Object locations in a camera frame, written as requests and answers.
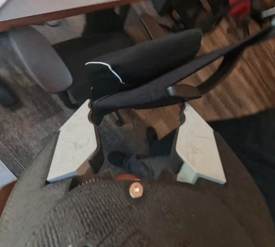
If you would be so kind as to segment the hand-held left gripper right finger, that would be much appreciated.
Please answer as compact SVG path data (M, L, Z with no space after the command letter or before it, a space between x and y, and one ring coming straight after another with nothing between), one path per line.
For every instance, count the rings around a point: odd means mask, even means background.
M171 170L177 182L194 185L202 178L226 184L214 131L188 103L180 110L171 148Z

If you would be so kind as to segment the person's grey trouser leg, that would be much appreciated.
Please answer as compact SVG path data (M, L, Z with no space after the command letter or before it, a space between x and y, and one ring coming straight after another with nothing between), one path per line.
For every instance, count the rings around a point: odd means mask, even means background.
M122 168L126 173L134 174L143 180L156 180L162 175L167 175L176 180L168 156L147 157L134 154L123 161Z

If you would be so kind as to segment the person's black shoe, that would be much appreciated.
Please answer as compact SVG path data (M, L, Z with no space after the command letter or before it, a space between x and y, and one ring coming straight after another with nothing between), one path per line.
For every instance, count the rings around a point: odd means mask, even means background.
M108 161L110 162L110 164L118 168L124 168L124 165L128 158L128 155L119 151L113 151L108 154Z
M149 146L152 146L155 142L158 142L157 132L151 126L146 129L146 141Z

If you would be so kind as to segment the dark chair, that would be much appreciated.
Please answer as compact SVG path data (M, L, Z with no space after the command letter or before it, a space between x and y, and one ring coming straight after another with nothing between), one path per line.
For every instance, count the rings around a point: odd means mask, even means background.
M159 24L168 32L181 32L199 28L206 34L214 30L229 11L229 0L172 0L172 10L178 15L169 27Z

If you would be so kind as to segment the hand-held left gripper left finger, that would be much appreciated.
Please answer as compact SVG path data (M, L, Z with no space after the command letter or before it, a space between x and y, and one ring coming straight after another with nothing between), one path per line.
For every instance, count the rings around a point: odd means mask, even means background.
M59 129L47 182L85 176L90 169L95 174L100 171L105 157L91 113L92 102L88 99Z

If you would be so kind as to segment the black mesh office chair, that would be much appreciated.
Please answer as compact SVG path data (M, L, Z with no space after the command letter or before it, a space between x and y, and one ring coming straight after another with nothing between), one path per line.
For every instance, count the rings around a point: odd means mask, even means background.
M104 116L123 108L153 109L201 98L231 73L247 47L273 37L270 25L196 57L203 33L195 28L96 57L85 64L93 94L91 121L98 126ZM177 85L222 57L216 72L199 86Z

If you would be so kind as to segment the grey mesh office chair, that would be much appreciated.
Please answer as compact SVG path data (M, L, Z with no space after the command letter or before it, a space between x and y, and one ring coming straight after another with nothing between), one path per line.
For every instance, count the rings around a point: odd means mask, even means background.
M32 26L11 29L8 36L35 83L48 93L57 94L67 108L77 108L67 93L73 77L47 38Z

